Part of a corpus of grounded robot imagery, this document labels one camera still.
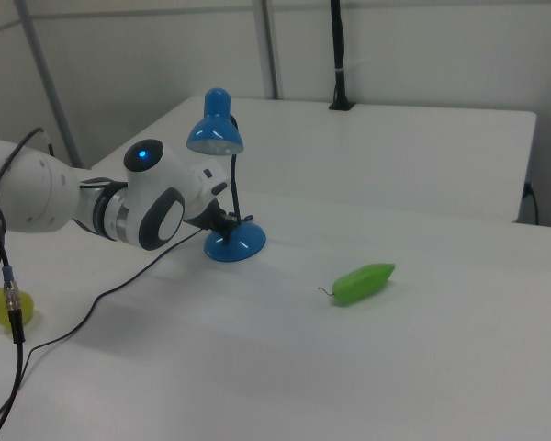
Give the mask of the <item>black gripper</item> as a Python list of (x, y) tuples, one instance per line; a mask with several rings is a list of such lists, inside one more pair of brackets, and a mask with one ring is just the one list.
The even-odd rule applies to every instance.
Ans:
[(240, 224), (240, 219), (234, 213), (225, 212), (218, 200), (213, 198), (200, 214), (183, 218), (183, 222), (201, 230), (211, 230), (216, 241), (221, 239), (223, 244), (228, 244), (231, 232)]

